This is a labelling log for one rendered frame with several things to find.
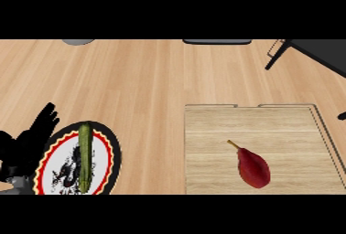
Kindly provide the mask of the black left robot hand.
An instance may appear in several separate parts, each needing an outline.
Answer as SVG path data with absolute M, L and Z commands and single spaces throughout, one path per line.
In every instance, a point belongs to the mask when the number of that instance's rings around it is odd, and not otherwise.
M 13 176 L 31 176 L 37 170 L 44 145 L 50 139 L 59 118 L 48 102 L 28 130 L 16 138 L 0 131 L 0 181 Z

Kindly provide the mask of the pale wooden tray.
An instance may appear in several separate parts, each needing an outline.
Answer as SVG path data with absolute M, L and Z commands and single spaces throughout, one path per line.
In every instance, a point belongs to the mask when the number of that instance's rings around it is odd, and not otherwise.
M 183 130 L 187 194 L 346 195 L 346 166 L 315 105 L 187 105 Z M 241 179 L 239 147 L 269 165 L 261 188 Z

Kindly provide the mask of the black tiered shelf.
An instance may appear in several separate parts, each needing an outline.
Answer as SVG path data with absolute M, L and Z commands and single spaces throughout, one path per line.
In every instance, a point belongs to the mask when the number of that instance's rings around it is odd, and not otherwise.
M 294 48 L 346 79 L 346 39 L 279 39 L 281 46 L 264 66 L 269 70 L 288 48 Z

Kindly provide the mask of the patterned plate with black rim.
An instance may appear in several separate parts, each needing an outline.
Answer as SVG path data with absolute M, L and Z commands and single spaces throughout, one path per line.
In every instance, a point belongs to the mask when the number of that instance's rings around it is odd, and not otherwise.
M 78 189 L 78 128 L 72 123 L 50 137 L 44 146 L 40 166 L 32 175 L 35 195 L 81 195 Z M 91 179 L 85 195 L 108 195 L 118 180 L 121 151 L 111 129 L 99 122 L 88 122 L 91 132 Z

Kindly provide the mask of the green cucumber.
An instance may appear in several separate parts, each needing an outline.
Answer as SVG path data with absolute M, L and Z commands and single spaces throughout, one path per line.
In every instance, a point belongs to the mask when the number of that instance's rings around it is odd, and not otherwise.
M 78 146 L 81 155 L 81 168 L 78 177 L 78 189 L 84 194 L 90 188 L 91 181 L 91 141 L 93 129 L 87 122 L 78 128 Z

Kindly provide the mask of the grey round object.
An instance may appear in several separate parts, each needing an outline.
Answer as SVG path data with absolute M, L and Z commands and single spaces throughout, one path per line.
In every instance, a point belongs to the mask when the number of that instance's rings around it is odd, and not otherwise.
M 62 41 L 71 46 L 81 46 L 94 41 L 94 39 L 62 39 Z

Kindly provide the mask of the dark grey flat object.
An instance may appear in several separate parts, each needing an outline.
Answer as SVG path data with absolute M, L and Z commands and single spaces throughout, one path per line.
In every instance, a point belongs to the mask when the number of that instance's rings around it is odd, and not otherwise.
M 251 39 L 183 39 L 181 42 L 192 45 L 248 45 Z

